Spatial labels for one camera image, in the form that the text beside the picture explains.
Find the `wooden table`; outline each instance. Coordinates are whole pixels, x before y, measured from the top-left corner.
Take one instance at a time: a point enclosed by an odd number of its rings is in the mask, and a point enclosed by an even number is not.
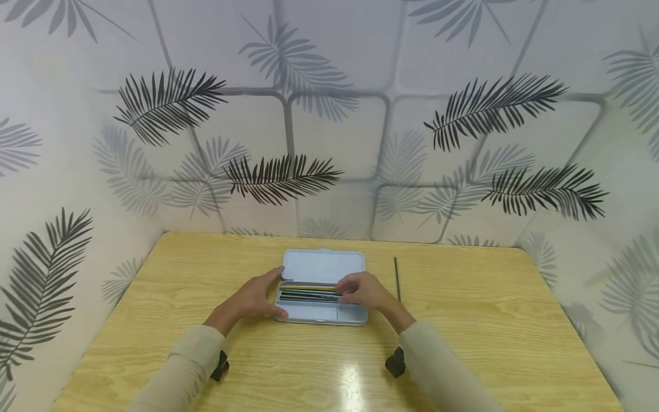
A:
[[[171,346],[287,249],[358,250],[403,302],[444,334],[506,411],[622,411],[531,259],[521,250],[417,243],[167,233],[90,346],[54,411],[119,411]],[[360,328],[240,323],[231,369],[195,411],[432,410],[385,359],[397,337],[375,313]]]

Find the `wall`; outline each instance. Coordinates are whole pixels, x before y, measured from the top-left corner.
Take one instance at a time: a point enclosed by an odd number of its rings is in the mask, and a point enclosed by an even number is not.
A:
[[[47,409],[165,230],[521,247],[624,406],[656,409],[657,12],[0,1],[0,410]],[[90,241],[42,253],[62,207]]]

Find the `beige sleeve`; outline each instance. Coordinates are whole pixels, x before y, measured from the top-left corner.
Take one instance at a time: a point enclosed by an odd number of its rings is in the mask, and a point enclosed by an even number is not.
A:
[[[412,379],[442,411],[500,412],[501,407],[427,322],[399,336]]]
[[[126,412],[185,412],[219,361],[224,336],[215,328],[190,329],[169,352]]]

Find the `right hand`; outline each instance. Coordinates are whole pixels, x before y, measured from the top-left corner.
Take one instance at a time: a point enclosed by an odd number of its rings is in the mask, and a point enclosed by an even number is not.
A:
[[[356,303],[371,310],[382,311],[397,300],[368,272],[353,273],[339,280],[335,289],[341,294],[339,303]]]

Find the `wood grain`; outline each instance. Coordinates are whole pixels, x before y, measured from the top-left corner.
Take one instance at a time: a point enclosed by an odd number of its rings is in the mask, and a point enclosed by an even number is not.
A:
[[[120,411],[171,346],[287,249],[358,250],[403,302],[433,322],[506,411],[622,411],[530,258],[517,249],[167,233],[53,406]],[[384,361],[397,345],[375,313],[363,327],[240,323],[231,369],[195,411],[432,410],[409,374]]]

